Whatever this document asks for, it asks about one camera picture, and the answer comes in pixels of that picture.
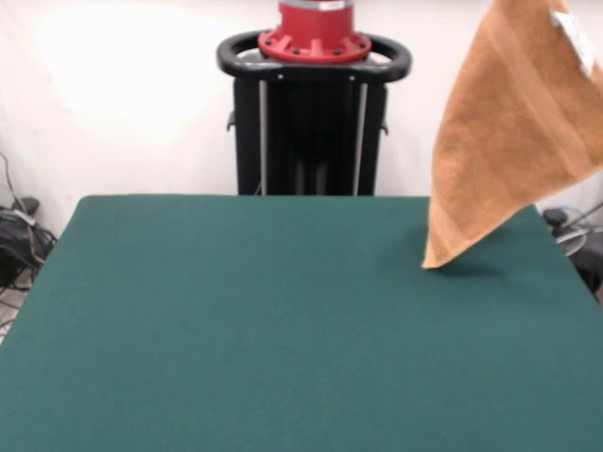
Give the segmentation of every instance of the red robot part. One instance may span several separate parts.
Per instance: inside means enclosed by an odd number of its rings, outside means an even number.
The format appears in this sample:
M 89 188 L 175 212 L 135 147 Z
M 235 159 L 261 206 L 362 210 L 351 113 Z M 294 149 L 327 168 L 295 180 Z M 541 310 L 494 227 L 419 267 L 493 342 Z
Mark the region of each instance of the red robot part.
M 260 35 L 259 47 L 282 61 L 335 64 L 365 58 L 372 42 L 354 32 L 353 0 L 281 0 L 281 25 Z

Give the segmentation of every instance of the green table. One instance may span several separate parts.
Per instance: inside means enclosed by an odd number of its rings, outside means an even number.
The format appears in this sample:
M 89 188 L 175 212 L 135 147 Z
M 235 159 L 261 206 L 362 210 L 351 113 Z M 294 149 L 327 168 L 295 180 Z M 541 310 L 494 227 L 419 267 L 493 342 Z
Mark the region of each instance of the green table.
M 15 452 L 601 452 L 603 316 L 531 209 L 442 271 L 423 199 L 82 201 L 0 347 Z

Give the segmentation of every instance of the towel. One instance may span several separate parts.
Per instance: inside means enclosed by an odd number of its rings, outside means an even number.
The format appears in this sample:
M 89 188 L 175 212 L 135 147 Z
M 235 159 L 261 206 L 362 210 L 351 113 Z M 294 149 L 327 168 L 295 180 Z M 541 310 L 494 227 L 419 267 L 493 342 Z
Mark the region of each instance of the towel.
M 560 0 L 494 0 L 433 155 L 424 268 L 603 164 L 603 72 Z

